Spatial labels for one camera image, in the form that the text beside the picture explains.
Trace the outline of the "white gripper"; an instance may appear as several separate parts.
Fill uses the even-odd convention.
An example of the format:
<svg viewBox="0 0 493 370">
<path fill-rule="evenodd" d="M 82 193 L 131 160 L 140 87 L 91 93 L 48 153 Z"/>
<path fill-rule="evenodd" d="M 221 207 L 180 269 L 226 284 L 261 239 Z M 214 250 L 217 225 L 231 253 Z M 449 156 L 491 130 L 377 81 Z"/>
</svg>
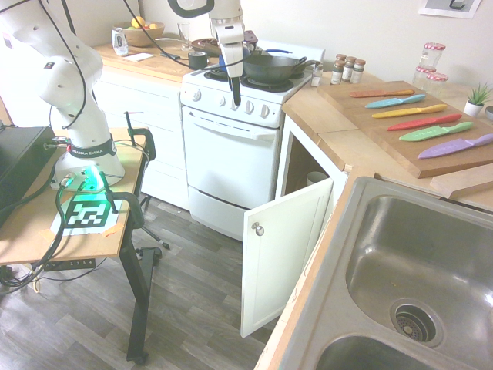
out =
<svg viewBox="0 0 493 370">
<path fill-rule="evenodd" d="M 230 77 L 230 88 L 235 106 L 241 104 L 240 77 L 243 74 L 244 30 L 241 23 L 214 25 L 224 65 Z"/>
</svg>

